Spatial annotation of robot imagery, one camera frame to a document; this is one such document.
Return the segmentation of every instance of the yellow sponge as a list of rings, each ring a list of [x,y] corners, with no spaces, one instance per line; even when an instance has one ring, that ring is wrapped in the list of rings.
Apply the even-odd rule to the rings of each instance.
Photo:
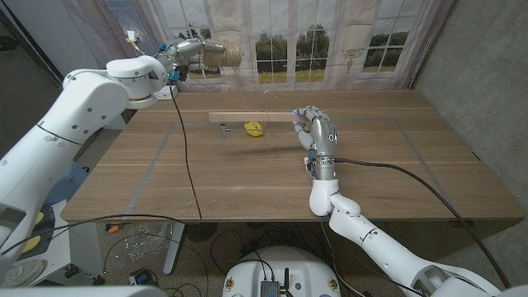
[[[246,132],[253,137],[259,137],[264,134],[261,123],[259,122],[248,122],[244,124],[244,128],[246,128]]]
[[[33,237],[32,239],[28,240],[26,243],[26,246],[24,247],[24,250],[22,252],[27,252],[32,250],[36,247],[37,244],[40,242],[40,235],[37,235]]]
[[[43,218],[44,218],[44,213],[41,211],[41,212],[39,212],[39,214],[36,216],[35,224],[40,223],[40,221],[41,221]]]

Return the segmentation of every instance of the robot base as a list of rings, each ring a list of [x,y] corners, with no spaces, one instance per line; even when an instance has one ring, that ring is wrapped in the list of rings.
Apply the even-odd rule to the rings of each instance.
[[[258,256],[271,266],[273,273],[267,264],[259,261]],[[300,248],[287,246],[264,247],[242,258],[239,264],[229,270],[222,296],[279,297],[279,290],[284,294],[286,269],[289,271],[286,289],[294,297],[341,296],[337,277],[326,263]]]

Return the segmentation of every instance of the wire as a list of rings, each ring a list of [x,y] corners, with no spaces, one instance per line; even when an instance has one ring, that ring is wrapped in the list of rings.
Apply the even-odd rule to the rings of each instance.
[[[235,233],[238,235],[238,240],[240,241],[240,248],[243,248],[244,247],[244,244],[242,242],[242,237],[240,236],[240,234],[237,232],[237,231],[234,231],[234,230],[225,230],[223,231],[222,233],[218,234],[217,237],[215,237],[213,239],[213,242],[211,243],[210,247],[209,247],[209,254],[211,255],[211,260],[213,260],[213,263],[214,265],[216,266],[216,269],[218,269],[220,272],[224,273],[224,275],[226,276],[228,273],[226,271],[224,271],[224,269],[222,269],[220,267],[220,265],[218,264],[218,262],[215,260],[215,257],[213,256],[213,246],[215,245],[216,243],[216,240],[218,240],[218,238],[228,232],[232,232],[232,233]]]
[[[502,284],[506,289],[511,288],[512,285],[510,284],[510,281],[506,278],[506,275],[502,271],[501,267],[498,265],[497,260],[493,257],[492,253],[489,252],[489,250],[484,246],[484,243],[480,240],[480,238],[477,237],[477,235],[471,230],[471,228],[468,226],[468,224],[465,222],[465,220],[462,219],[460,214],[449,204],[449,202],[446,201],[442,195],[440,195],[431,185],[429,185],[426,181],[422,180],[419,176],[416,174],[401,168],[400,166],[392,165],[392,164],[383,164],[383,163],[368,163],[368,162],[362,162],[362,161],[354,161],[346,158],[334,158],[333,160],[335,163],[351,163],[355,165],[362,165],[362,166],[372,166],[372,167],[387,167],[396,169],[400,172],[403,172],[410,177],[414,178],[415,180],[419,181],[421,184],[423,184],[429,191],[431,191],[444,205],[447,207],[447,209],[456,217],[456,219],[464,226],[464,229],[469,233],[471,238],[477,243],[478,247],[482,250],[484,255],[486,255],[486,258],[489,260],[489,262],[492,264],[493,268],[495,269],[495,272],[498,274],[498,277],[501,279]]]
[[[261,255],[259,255],[257,251],[255,251],[255,253],[257,254],[258,259],[261,261],[262,271],[264,271],[264,281],[267,281],[266,269],[264,269],[264,262],[261,258]]]
[[[168,237],[165,237],[165,236],[162,236],[162,235],[157,235],[157,234],[152,234],[152,233],[142,233],[142,234],[131,234],[131,235],[127,235],[123,238],[121,238],[120,240],[116,241],[114,244],[112,244],[112,246],[110,247],[110,249],[108,250],[108,252],[106,253],[106,256],[105,256],[105,261],[103,262],[103,272],[106,273],[106,262],[108,260],[108,256],[110,255],[110,252],[111,250],[117,245],[117,243],[120,243],[122,242],[123,240],[127,239],[127,238],[130,238],[130,237],[134,237],[134,236],[144,236],[144,235],[147,235],[147,236],[154,236],[154,237],[159,237],[159,238],[163,238],[163,239],[166,239],[166,240],[170,240],[174,243],[178,243],[180,244],[181,246],[183,246],[184,248],[188,248],[190,249],[191,251],[193,251],[196,255],[198,255],[198,257],[200,258],[201,260],[201,264],[202,266],[204,267],[204,271],[205,271],[205,279],[206,279],[206,283],[207,283],[207,288],[205,289],[205,296],[207,296],[209,294],[209,272],[207,271],[207,267],[205,266],[205,261],[204,261],[204,258],[200,255],[199,252],[197,252],[194,248],[192,247],[188,247],[187,245],[183,244],[183,243],[180,243],[172,238],[168,238]]]
[[[178,112],[178,116],[180,117],[181,130],[183,131],[183,141],[185,143],[185,164],[187,166],[187,174],[189,175],[189,182],[191,182],[192,194],[195,196],[196,207],[198,208],[198,215],[200,215],[200,219],[201,219],[200,204],[198,204],[198,198],[196,197],[195,186],[192,183],[191,170],[189,169],[189,158],[187,157],[187,135],[185,133],[185,126],[183,125],[182,114],[180,112],[180,109],[178,108],[178,104],[176,104],[176,98],[174,98],[174,94],[172,94],[172,80],[171,79],[169,79],[168,89],[171,91],[172,102],[174,102],[174,106],[176,107],[176,111]]]
[[[333,256],[332,244],[330,244],[330,240],[328,239],[327,232],[324,230],[323,222],[321,222],[321,230],[323,231],[324,237],[327,239],[328,246],[330,247],[330,255],[332,255],[333,269],[336,272],[337,278],[343,283],[343,285],[345,285],[348,289],[350,289],[355,295],[365,297],[362,293],[360,293],[360,291],[354,289],[351,285],[348,285],[347,282],[343,280],[341,275],[339,275],[339,271],[337,271],[337,266],[336,266],[336,258]]]
[[[237,264],[245,263],[245,262],[260,262],[260,263],[266,264],[271,270],[271,281],[275,280],[275,273],[273,272],[273,268],[271,268],[271,266],[270,266],[270,264],[268,262],[260,260],[260,259],[248,259],[248,260],[238,261]]]
[[[200,291],[200,289],[198,289],[197,286],[195,286],[195,285],[193,285],[193,284],[191,284],[191,283],[186,283],[186,284],[180,285],[180,286],[177,288],[177,290],[180,290],[182,287],[184,287],[184,286],[186,286],[186,285],[190,285],[190,286],[192,286],[193,288],[195,288],[195,289],[198,291],[198,294],[200,294],[200,297],[201,297],[201,291]]]
[[[174,293],[172,293],[172,297],[174,297],[176,292],[180,293],[181,297],[183,297],[183,293],[178,288],[165,288],[163,290],[174,290]]]
[[[156,272],[154,272],[154,271],[151,271],[150,269],[147,269],[146,271],[148,271],[148,272],[152,273],[152,274],[153,274],[153,276],[154,276],[154,277],[156,277],[156,285],[159,285],[159,283],[158,283],[158,275],[156,274]]]
[[[352,290],[354,293],[358,294],[359,296],[362,296],[362,297],[365,297],[362,293],[360,293],[359,291],[357,291],[356,289],[352,288],[351,285],[348,285],[345,280],[341,277],[341,275],[339,274],[339,272],[337,271],[337,265],[336,265],[336,261],[335,261],[335,257],[333,256],[333,251],[332,251],[332,244],[330,244],[330,240],[328,239],[328,236],[327,236],[327,232],[324,230],[324,227],[323,227],[323,222],[321,222],[321,229],[323,230],[323,234],[324,234],[324,237],[327,239],[327,243],[328,243],[328,246],[330,247],[330,253],[332,254],[332,259],[333,259],[333,268],[336,272],[336,276],[337,278],[350,290]],[[405,289],[405,290],[408,290],[410,292],[413,292],[414,294],[418,295],[418,296],[421,296],[421,297],[424,297],[424,295],[415,290],[415,289],[411,289],[409,287],[407,287],[406,285],[402,285],[400,283],[398,283],[397,281],[394,281],[394,280],[391,280],[390,278],[388,278],[387,276],[384,276],[383,274],[377,272],[376,270],[372,269],[370,266],[366,265],[354,252],[351,251],[351,253],[356,257],[357,261],[359,261],[359,263],[361,263],[361,265],[363,265],[365,268],[367,268],[368,270],[374,272],[376,275],[382,277],[383,279],[397,285],[398,287],[402,288],[402,289]]]
[[[3,251],[0,255],[3,256],[5,254],[7,254],[13,248],[18,247],[19,245],[21,245],[21,244],[25,243],[26,241],[32,239],[33,237],[40,236],[42,234],[46,234],[46,233],[49,233],[49,232],[53,232],[55,230],[60,230],[60,229],[64,229],[64,228],[70,229],[70,228],[78,226],[80,224],[91,223],[93,221],[97,221],[97,220],[101,220],[101,219],[114,219],[114,218],[123,218],[124,219],[124,218],[127,218],[127,217],[145,217],[145,218],[169,219],[171,221],[184,224],[179,219],[174,219],[174,218],[171,218],[171,217],[167,217],[165,215],[157,215],[157,214],[110,214],[110,215],[104,215],[104,216],[101,216],[101,217],[96,217],[96,218],[93,218],[93,219],[85,219],[84,221],[80,221],[80,222],[77,222],[77,223],[66,224],[66,225],[62,225],[62,226],[59,226],[59,227],[54,227],[52,229],[46,229],[46,230],[42,230],[42,231],[37,232],[37,233],[33,233],[32,235],[22,239],[21,241],[19,241],[17,243],[14,243],[8,249]]]

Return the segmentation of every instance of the plastic bag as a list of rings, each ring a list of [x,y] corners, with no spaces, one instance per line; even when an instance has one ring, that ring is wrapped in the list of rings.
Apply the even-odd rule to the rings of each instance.
[[[124,250],[132,262],[158,254],[165,250],[170,242],[169,230],[169,223],[135,224],[130,228],[129,237],[125,239]]]

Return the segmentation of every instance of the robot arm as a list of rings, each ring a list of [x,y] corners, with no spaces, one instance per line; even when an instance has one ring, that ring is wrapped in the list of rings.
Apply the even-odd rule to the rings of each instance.
[[[483,277],[464,268],[424,260],[407,250],[361,214],[361,207],[339,193],[333,154],[337,132],[328,115],[315,106],[295,110],[312,121],[312,136],[294,123],[299,140],[310,151],[313,169],[310,209],[318,216],[331,213],[330,228],[359,245],[393,281],[425,296],[496,296],[500,291]],[[416,296],[403,290],[406,296]]]
[[[45,197],[88,137],[125,108],[151,106],[153,93],[167,85],[176,68],[211,49],[224,47],[186,40],[156,58],[118,59],[106,70],[79,69],[64,79],[57,101],[0,160],[0,282],[24,245],[6,250],[31,234]]]

